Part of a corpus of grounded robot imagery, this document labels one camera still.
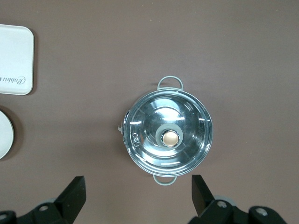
white rectangular tray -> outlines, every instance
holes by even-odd
[[[28,28],[0,24],[0,93],[31,92],[33,52],[34,36]]]

